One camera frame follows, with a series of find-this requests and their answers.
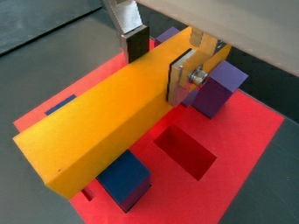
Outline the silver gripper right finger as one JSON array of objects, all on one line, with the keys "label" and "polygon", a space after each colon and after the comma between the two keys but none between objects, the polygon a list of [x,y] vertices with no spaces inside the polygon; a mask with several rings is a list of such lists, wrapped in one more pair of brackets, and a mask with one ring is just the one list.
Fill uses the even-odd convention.
[{"label": "silver gripper right finger", "polygon": [[166,100],[177,107],[187,98],[193,87],[205,84],[209,73],[203,63],[214,56],[219,41],[197,28],[191,28],[190,48],[171,63]]}]

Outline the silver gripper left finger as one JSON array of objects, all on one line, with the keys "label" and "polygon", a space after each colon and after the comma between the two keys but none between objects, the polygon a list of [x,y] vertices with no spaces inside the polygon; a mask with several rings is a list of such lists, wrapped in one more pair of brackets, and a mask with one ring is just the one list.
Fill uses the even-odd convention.
[{"label": "silver gripper left finger", "polygon": [[135,0],[102,0],[113,18],[127,63],[150,51],[150,27],[143,24]]}]

